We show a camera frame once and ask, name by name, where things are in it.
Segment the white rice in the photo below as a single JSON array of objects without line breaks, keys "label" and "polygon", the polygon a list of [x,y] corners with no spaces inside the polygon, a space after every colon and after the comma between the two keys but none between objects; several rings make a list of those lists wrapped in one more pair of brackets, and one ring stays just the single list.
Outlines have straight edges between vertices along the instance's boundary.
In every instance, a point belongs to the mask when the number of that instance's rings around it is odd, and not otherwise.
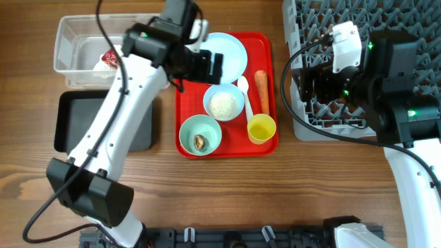
[{"label": "white rice", "polygon": [[209,113],[217,120],[228,121],[236,115],[236,99],[231,93],[217,92],[208,101]]}]

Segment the clear plastic container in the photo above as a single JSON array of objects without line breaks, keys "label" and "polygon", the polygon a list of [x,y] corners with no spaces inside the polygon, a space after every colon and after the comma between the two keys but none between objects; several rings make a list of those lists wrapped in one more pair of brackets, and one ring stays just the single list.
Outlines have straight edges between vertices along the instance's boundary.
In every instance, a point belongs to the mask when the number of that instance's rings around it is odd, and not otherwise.
[{"label": "clear plastic container", "polygon": [[[113,44],[122,45],[128,28],[136,22],[147,23],[157,15],[102,14],[100,20]],[[95,15],[63,17],[55,41],[54,70],[66,77],[66,85],[72,89],[109,88],[116,70],[93,70],[100,56],[109,49]]]}]

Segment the bowl of rice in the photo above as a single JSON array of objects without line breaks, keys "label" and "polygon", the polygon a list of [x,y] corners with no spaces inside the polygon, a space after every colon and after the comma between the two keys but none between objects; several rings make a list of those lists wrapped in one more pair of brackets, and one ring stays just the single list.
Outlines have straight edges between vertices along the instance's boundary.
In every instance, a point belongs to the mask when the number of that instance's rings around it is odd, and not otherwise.
[{"label": "bowl of rice", "polygon": [[236,118],[243,111],[244,104],[242,92],[231,83],[211,86],[203,99],[205,111],[217,121]]}]

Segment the light blue bowl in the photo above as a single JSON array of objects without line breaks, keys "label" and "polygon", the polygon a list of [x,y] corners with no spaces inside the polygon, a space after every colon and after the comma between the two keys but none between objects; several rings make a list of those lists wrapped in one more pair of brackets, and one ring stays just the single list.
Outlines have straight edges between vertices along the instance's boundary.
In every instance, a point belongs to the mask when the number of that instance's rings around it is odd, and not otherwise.
[{"label": "light blue bowl", "polygon": [[[194,137],[202,135],[205,146],[201,151],[194,147]],[[212,117],[198,114],[188,118],[179,130],[179,141],[185,151],[195,156],[205,156],[216,150],[222,140],[222,129]]]},{"label": "light blue bowl", "polygon": [[[233,97],[236,99],[236,109],[234,110],[234,117],[229,120],[219,120],[215,118],[212,113],[209,112],[209,100],[211,97],[218,92],[228,92],[233,95]],[[211,117],[215,118],[217,121],[230,121],[234,118],[236,118],[242,111],[243,107],[245,105],[245,100],[243,98],[243,94],[240,89],[238,89],[234,84],[226,83],[221,85],[213,85],[205,92],[204,99],[203,99],[203,105],[204,109]]]}]

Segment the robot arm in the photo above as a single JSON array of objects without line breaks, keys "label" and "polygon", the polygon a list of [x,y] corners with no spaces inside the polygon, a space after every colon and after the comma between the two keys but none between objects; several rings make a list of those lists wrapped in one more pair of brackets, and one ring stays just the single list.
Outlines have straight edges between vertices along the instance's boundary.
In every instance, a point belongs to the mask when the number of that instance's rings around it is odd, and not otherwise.
[{"label": "robot arm", "polygon": [[[145,228],[130,211],[134,190],[117,183],[145,111],[170,78],[220,82],[223,55],[199,49],[207,38],[208,22],[196,20],[197,12],[201,10],[191,0],[167,0],[159,18],[127,30],[122,47],[127,88],[121,108],[91,161],[59,196],[62,205],[100,224],[123,247],[146,247]],[[90,129],[69,154],[68,162],[55,158],[50,162],[47,176],[54,191],[86,161],[115,109],[122,77],[119,68]]]},{"label": "robot arm", "polygon": [[[406,32],[372,32],[365,62],[357,27],[352,22],[333,27],[334,61],[300,71],[303,101],[316,93],[321,103],[340,97],[361,106],[379,143],[399,145],[418,155],[429,168],[394,149],[384,152],[397,182],[410,247],[439,247],[441,200],[433,175],[441,178],[441,99],[413,93],[417,43]],[[337,247],[388,247],[366,235],[361,224],[335,229]]]}]

